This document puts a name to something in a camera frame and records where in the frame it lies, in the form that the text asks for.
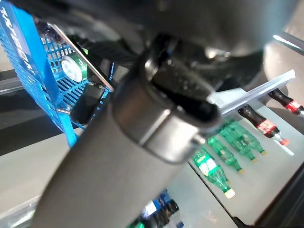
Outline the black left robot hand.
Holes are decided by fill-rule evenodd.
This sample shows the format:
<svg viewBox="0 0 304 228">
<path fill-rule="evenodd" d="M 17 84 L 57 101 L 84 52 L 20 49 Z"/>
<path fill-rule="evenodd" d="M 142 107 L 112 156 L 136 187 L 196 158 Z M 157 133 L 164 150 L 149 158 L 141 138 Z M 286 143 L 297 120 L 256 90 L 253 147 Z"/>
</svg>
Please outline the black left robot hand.
<svg viewBox="0 0 304 228">
<path fill-rule="evenodd" d="M 48 183 L 34 228 L 124 228 L 217 131 L 216 90 L 249 84 L 296 0 L 15 0 L 133 62 Z"/>
</svg>

